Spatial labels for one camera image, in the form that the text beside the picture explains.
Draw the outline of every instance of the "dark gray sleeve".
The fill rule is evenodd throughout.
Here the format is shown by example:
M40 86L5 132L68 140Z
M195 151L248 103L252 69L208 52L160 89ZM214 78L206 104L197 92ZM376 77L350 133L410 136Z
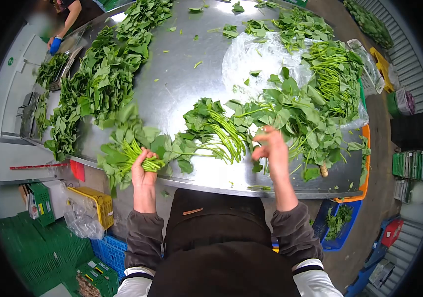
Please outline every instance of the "dark gray sleeve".
M131 211L127 219L127 251L124 267L144 266L157 270L162 261L160 245L163 219L157 213Z
M323 260L322 245L313 234L308 210L299 202L291 211L275 211L271 219L274 236L279 240L279 254L288 257L292 265L310 258Z

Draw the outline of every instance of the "black apron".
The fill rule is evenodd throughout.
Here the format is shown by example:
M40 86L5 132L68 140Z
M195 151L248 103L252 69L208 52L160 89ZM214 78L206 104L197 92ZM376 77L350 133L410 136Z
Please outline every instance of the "black apron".
M300 296L261 199L178 189L148 296Z

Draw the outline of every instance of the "yellow plastic crate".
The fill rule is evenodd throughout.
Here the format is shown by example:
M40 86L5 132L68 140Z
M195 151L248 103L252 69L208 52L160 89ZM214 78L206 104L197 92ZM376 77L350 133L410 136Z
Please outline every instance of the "yellow plastic crate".
M91 198L94 202L96 202L97 217L99 218L99 223L104 227L104 229L107 229L114 224L113 200L110 195L96 191L89 187L68 187L68 189L85 197Z

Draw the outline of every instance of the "yellow pallet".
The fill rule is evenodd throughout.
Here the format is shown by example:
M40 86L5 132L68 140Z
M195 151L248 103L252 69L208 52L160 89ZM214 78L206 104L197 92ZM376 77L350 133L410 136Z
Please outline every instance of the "yellow pallet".
M386 61L386 59L374 47L370 48L369 52L378 61L376 63L376 68L378 68L378 70L380 71L381 75L383 76L385 80L385 91L388 93L394 92L395 91L394 86L389 80L389 76L388 76L388 69L389 69L388 61Z
M107 229L114 224L113 200L110 195L96 191L89 187L68 187L68 189L85 197L91 198L94 202L96 202L97 217L99 218L99 223L104 227L104 229Z

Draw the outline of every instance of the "blue glove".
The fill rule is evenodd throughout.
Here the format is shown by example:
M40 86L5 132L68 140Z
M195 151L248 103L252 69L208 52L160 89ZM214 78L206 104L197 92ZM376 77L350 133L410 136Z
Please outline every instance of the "blue glove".
M60 48L60 43L61 43L62 38L60 37L55 37L55 39L53 40L53 42L50 45L50 54L53 56L58 49Z

